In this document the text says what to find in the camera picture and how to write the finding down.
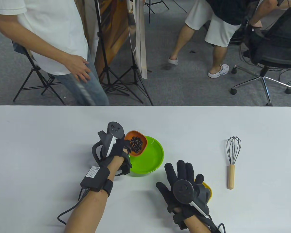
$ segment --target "white shorts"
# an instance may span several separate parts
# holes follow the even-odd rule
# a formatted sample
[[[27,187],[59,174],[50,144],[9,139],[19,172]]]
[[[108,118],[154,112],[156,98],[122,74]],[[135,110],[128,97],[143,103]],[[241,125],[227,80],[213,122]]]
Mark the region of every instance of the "white shorts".
[[[199,30],[211,20],[205,41],[221,47],[227,47],[235,31],[241,25],[231,25],[219,19],[206,0],[196,0],[185,23],[194,30]]]

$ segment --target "jeans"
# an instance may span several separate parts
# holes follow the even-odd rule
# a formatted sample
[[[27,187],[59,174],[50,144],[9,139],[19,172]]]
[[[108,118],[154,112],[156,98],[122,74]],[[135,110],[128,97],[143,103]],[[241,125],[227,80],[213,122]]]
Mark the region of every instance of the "jeans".
[[[88,74],[90,80],[87,83],[78,82],[72,74],[54,75],[54,77],[61,82],[74,96],[80,105],[109,105],[108,97],[103,90],[96,68],[92,62],[90,50],[88,50],[87,67],[91,70]]]

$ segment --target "wire whisk head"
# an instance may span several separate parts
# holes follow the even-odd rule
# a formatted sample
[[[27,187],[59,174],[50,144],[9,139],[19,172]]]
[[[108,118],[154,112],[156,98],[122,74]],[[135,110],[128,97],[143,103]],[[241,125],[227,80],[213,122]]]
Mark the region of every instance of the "wire whisk head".
[[[230,137],[226,143],[227,156],[230,164],[235,164],[238,154],[242,147],[242,141],[239,137]]]

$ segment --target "label sticker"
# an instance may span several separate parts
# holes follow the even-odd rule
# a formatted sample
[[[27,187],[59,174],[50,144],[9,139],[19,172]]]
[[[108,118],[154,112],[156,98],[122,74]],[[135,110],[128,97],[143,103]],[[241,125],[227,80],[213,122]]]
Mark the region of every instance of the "label sticker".
[[[92,168],[88,171],[86,177],[94,178],[99,169],[100,167],[98,166],[92,166]]]

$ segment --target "black t-shirt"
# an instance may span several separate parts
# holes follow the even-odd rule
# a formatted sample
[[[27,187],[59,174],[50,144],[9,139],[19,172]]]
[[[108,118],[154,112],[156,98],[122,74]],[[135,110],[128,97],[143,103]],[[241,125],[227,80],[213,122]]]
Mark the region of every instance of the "black t-shirt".
[[[214,14],[223,21],[232,24],[242,24],[247,5],[252,0],[206,0]]]

